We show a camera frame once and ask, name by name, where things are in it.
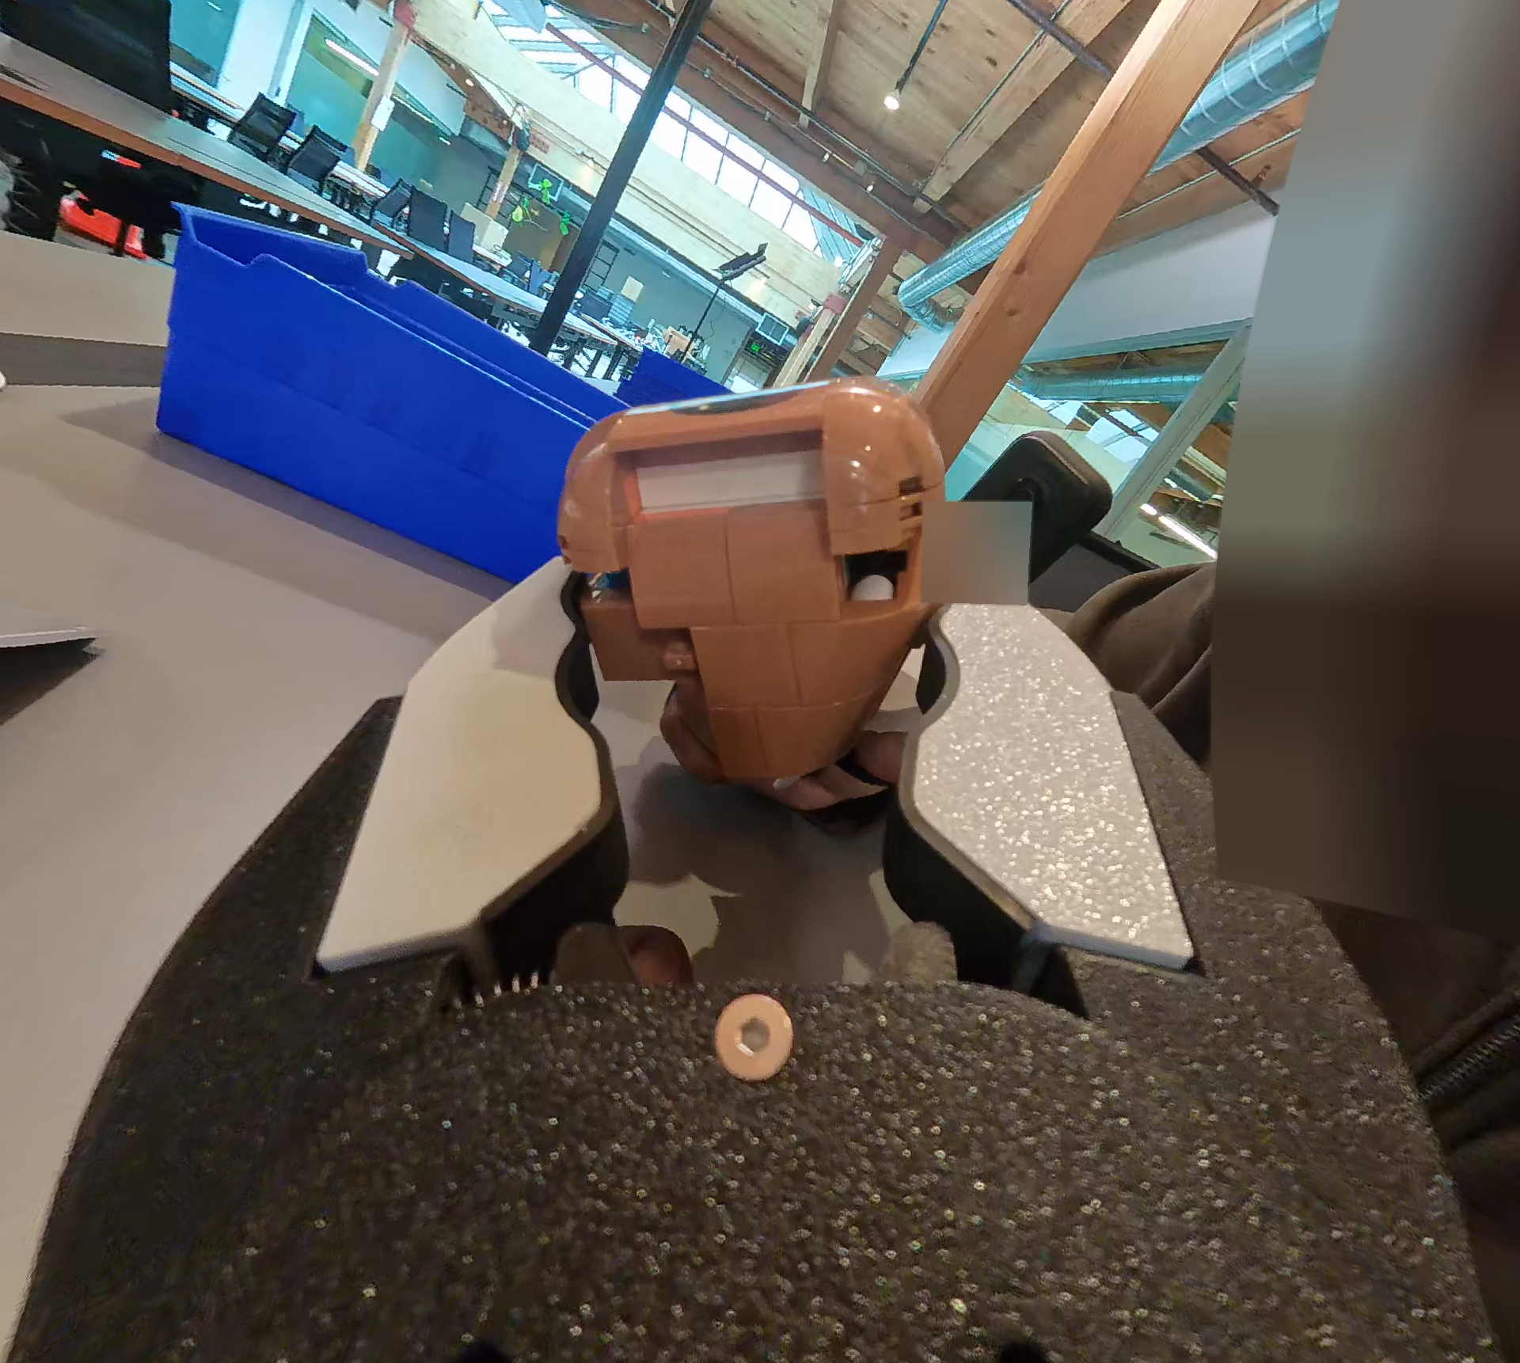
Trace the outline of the black flat monitor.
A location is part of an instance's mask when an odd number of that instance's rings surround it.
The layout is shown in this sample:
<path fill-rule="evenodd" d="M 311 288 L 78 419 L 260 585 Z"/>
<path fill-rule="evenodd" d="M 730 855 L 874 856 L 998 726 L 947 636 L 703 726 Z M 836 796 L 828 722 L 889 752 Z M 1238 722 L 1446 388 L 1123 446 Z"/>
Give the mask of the black flat monitor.
<path fill-rule="evenodd" d="M 178 109 L 170 0 L 10 0 L 3 28 L 163 114 Z"/>
<path fill-rule="evenodd" d="M 1029 601 L 1039 609 L 1131 609 L 1197 573 L 1204 562 L 1159 566 L 1109 536 L 1086 533 L 1033 574 Z"/>

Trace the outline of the black steel column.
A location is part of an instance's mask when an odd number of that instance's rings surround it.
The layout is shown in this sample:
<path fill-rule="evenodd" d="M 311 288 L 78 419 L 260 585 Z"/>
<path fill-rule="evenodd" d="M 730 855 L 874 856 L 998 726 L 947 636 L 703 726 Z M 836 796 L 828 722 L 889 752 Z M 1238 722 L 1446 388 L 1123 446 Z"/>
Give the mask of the black steel column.
<path fill-rule="evenodd" d="M 605 232 L 635 175 L 638 160 L 648 145 L 657 118 L 664 112 L 676 76 L 703 28 L 713 1 L 714 0 L 686 0 L 680 11 L 670 38 L 623 131 L 618 150 L 607 166 L 607 172 L 588 209 L 567 262 L 561 269 L 540 319 L 535 324 L 531 346 L 539 354 L 548 354 L 561 338 L 561 327 L 564 327 L 577 294 L 594 266 Z"/>

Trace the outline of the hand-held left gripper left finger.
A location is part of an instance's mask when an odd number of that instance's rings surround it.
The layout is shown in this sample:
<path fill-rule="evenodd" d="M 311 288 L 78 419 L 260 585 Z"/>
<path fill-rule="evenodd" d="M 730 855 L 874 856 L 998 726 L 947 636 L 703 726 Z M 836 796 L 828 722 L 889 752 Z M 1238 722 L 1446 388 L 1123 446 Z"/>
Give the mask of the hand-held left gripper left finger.
<path fill-rule="evenodd" d="M 607 826 L 616 782 L 562 672 L 572 582 L 548 560 L 412 676 L 314 954 L 322 970 L 477 950 L 490 921 Z"/>

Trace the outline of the row of black office chairs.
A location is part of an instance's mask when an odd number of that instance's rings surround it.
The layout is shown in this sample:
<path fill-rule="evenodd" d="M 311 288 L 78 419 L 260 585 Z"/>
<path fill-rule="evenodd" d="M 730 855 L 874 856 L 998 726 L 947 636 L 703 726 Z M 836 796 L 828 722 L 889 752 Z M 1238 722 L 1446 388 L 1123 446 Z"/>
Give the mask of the row of black office chairs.
<path fill-rule="evenodd" d="M 349 158 L 345 145 L 333 134 L 319 125 L 309 125 L 301 136 L 295 130 L 295 109 L 260 93 L 231 122 L 227 139 L 368 224 L 380 224 L 428 250 L 472 261 L 474 226 L 469 221 L 455 224 L 448 205 L 437 196 L 404 179 L 371 194 L 339 174 L 349 167 Z"/>

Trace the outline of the blue plastic bin stack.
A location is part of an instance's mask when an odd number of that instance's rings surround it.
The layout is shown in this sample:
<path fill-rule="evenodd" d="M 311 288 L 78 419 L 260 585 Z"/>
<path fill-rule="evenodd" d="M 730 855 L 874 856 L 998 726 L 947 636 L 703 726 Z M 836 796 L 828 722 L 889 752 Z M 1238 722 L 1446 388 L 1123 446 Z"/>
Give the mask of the blue plastic bin stack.
<path fill-rule="evenodd" d="M 637 365 L 618 383 L 618 397 L 629 407 L 711 402 L 730 394 L 730 386 L 656 348 L 645 348 Z"/>

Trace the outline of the black light stand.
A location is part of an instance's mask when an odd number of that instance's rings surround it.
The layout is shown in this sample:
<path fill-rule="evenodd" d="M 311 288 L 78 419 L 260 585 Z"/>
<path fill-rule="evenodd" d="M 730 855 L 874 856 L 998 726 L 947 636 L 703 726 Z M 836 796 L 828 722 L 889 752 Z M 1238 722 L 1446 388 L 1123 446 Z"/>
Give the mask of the black light stand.
<path fill-rule="evenodd" d="M 716 305 L 721 293 L 724 289 L 729 289 L 735 281 L 738 281 L 746 274 L 762 266 L 767 261 L 767 253 L 768 253 L 768 242 L 763 240 L 757 248 L 732 256 L 729 261 L 722 262 L 716 269 L 711 296 L 708 297 L 708 302 L 703 307 L 702 315 L 695 323 L 695 327 L 689 331 L 689 338 L 702 340 L 708 316 L 713 313 L 713 307 Z"/>

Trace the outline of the thin silver air duct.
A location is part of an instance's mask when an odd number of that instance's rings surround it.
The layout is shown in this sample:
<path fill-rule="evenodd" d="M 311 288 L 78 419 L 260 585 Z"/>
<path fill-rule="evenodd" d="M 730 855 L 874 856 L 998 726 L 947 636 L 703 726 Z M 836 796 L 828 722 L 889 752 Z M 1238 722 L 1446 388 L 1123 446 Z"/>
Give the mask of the thin silver air duct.
<path fill-rule="evenodd" d="M 1061 373 L 1020 372 L 1012 388 L 1050 403 L 1153 403 L 1180 407 L 1208 380 L 1213 361 L 1196 365 L 1124 365 Z"/>

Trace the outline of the grey instruction booklet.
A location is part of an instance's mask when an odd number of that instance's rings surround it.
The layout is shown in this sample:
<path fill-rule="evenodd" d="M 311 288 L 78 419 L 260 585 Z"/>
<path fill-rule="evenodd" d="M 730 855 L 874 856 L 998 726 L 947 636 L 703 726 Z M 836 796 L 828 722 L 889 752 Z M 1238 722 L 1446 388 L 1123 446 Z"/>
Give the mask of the grey instruction booklet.
<path fill-rule="evenodd" d="M 2 650 L 43 649 L 53 646 L 89 646 L 100 631 L 48 612 L 2 600 Z"/>

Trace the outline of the large silver air duct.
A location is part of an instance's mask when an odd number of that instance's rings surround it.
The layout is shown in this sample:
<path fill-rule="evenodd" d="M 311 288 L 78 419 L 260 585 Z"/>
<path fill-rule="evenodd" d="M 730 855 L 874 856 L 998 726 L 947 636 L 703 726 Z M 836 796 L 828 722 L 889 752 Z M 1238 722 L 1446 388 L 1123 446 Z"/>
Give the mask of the large silver air duct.
<path fill-rule="evenodd" d="M 1300 96 L 1319 77 L 1324 49 L 1341 0 L 1289 0 L 1250 30 L 1223 58 L 1150 172 L 1213 147 L 1221 137 Z M 912 272 L 896 293 L 915 323 L 946 324 L 934 297 L 991 266 L 1033 212 L 1041 188 L 1017 199 L 934 261 Z"/>

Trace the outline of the wooden top desk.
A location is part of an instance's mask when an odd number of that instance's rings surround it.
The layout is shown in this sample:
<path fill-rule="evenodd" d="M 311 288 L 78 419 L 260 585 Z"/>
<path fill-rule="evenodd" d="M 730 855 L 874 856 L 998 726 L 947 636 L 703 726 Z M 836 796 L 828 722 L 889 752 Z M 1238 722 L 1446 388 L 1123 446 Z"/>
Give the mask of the wooden top desk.
<path fill-rule="evenodd" d="M 151 156 L 238 194 L 311 218 L 366 247 L 399 256 L 415 253 L 404 237 L 361 220 L 271 163 L 8 33 L 2 35 L 2 98 L 89 133 L 113 150 Z"/>

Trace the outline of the person's left hand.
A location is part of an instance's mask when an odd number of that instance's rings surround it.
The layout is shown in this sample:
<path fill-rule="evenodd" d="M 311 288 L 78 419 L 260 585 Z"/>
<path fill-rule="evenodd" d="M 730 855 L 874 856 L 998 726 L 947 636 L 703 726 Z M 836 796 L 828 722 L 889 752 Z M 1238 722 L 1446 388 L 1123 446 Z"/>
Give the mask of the person's left hand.
<path fill-rule="evenodd" d="M 646 988 L 691 988 L 695 984 L 692 956 L 683 938 L 657 924 L 627 924 L 618 929 L 632 976 Z"/>

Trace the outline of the wooden beam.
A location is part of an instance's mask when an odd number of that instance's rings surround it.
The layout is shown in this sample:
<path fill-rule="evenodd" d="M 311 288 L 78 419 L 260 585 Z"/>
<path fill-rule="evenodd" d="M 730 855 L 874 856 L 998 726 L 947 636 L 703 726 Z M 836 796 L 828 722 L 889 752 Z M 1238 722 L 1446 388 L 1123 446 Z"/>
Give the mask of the wooden beam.
<path fill-rule="evenodd" d="M 1262 0 L 1159 0 L 915 397 L 955 460 Z"/>

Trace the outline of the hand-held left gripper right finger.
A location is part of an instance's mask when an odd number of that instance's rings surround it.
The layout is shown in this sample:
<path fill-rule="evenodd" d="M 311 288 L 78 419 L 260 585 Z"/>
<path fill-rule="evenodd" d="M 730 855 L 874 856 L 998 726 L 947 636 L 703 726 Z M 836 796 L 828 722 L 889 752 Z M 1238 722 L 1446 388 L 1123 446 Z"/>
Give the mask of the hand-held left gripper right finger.
<path fill-rule="evenodd" d="M 884 881 L 961 970 L 1036 970 L 1056 946 L 1161 970 L 1196 956 L 1117 699 L 1028 604 L 930 622 Z"/>

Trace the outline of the person's right hand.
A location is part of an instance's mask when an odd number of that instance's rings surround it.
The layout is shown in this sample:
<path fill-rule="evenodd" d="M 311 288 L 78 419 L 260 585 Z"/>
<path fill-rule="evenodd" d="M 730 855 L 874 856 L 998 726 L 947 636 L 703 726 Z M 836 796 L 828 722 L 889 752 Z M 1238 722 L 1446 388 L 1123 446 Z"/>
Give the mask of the person's right hand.
<path fill-rule="evenodd" d="M 809 818 L 852 809 L 896 786 L 906 750 L 903 729 L 865 728 L 855 745 L 833 764 L 790 779 L 733 779 L 719 764 L 708 703 L 697 679 L 681 679 L 670 688 L 659 731 L 675 761 L 700 782 L 744 786 Z"/>

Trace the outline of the brown lego head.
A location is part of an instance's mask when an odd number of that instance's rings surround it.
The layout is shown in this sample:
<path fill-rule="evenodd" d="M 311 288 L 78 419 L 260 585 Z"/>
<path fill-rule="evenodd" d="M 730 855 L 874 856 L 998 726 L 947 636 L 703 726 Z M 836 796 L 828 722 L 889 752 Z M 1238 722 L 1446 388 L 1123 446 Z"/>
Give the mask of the brown lego head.
<path fill-rule="evenodd" d="M 607 680 L 670 687 L 662 731 L 711 783 L 851 758 L 933 611 L 946 462 L 874 378 L 630 407 L 575 446 L 556 522 Z"/>

